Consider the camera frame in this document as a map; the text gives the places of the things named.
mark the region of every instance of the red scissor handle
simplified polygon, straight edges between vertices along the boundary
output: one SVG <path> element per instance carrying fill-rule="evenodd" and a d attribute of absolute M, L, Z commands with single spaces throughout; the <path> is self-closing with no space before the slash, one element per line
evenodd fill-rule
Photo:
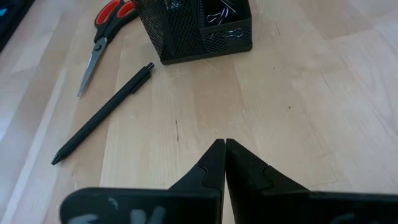
<path fill-rule="evenodd" d="M 123 18 L 124 16 L 128 15 L 132 10 L 134 10 L 136 6 L 132 1 L 126 2 L 119 10 L 116 16 L 120 19 Z"/>
<path fill-rule="evenodd" d="M 108 42 L 111 42 L 119 30 L 137 16 L 138 11 L 135 9 L 132 1 L 112 0 L 107 3 L 95 19 L 97 34 L 95 35 L 94 42 L 103 37 Z"/>
<path fill-rule="evenodd" d="M 109 16 L 117 8 L 119 4 L 120 0 L 113 0 L 107 3 L 107 5 L 104 8 L 102 8 L 101 12 L 98 13 L 97 18 L 95 19 L 95 24 L 96 25 L 104 24 L 109 19 Z"/>

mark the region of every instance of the mesh desk organizer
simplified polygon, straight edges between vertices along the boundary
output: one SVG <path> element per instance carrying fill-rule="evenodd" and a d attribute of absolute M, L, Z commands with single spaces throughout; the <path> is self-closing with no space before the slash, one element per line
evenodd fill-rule
<path fill-rule="evenodd" d="M 133 0 L 164 65 L 252 49 L 248 0 Z"/>

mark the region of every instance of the scissors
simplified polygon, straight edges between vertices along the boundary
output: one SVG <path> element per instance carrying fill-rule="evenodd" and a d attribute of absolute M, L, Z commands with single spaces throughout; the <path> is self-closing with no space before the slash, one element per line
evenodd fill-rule
<path fill-rule="evenodd" d="M 78 96 L 82 96 L 86 91 L 96 64 L 106 46 L 124 25 L 136 17 L 138 17 L 138 10 L 132 1 L 112 0 L 99 12 L 94 22 L 97 28 L 94 38 L 95 45 L 81 81 Z"/>

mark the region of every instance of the black plastic object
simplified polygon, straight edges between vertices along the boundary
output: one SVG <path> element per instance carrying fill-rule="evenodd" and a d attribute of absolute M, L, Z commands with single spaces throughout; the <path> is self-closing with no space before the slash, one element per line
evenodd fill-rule
<path fill-rule="evenodd" d="M 164 65 L 252 49 L 248 0 L 230 0 L 236 5 L 236 13 L 211 27 L 205 24 L 207 16 L 224 8 L 208 4 L 214 0 L 133 1 Z"/>
<path fill-rule="evenodd" d="M 168 190 L 79 190 L 63 201 L 60 218 L 71 224 L 221 223 L 224 170 L 237 224 L 398 222 L 398 196 L 311 192 L 234 139 L 217 139 Z"/>
<path fill-rule="evenodd" d="M 62 203 L 62 223 L 221 223 L 225 142 L 219 139 L 168 190 L 88 188 Z"/>
<path fill-rule="evenodd" d="M 75 149 L 102 123 L 102 121 L 118 107 L 126 97 L 135 93 L 149 78 L 150 71 L 155 67 L 151 62 L 140 69 L 112 98 L 99 109 L 80 130 L 69 139 L 57 152 L 51 164 L 55 165 L 66 159 Z"/>
<path fill-rule="evenodd" d="M 0 52 L 6 46 L 34 0 L 0 1 Z"/>

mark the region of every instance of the light wood surface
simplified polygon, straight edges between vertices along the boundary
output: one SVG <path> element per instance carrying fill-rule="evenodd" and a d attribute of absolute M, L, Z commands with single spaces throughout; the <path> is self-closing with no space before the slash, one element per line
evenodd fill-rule
<path fill-rule="evenodd" d="M 137 19 L 79 100 L 106 3 L 36 0 L 0 55 L 1 224 L 58 223 L 83 187 L 167 189 L 216 138 L 312 190 L 398 194 L 398 1 L 250 0 L 251 52 L 169 66 Z M 149 62 L 152 79 L 51 166 Z"/>

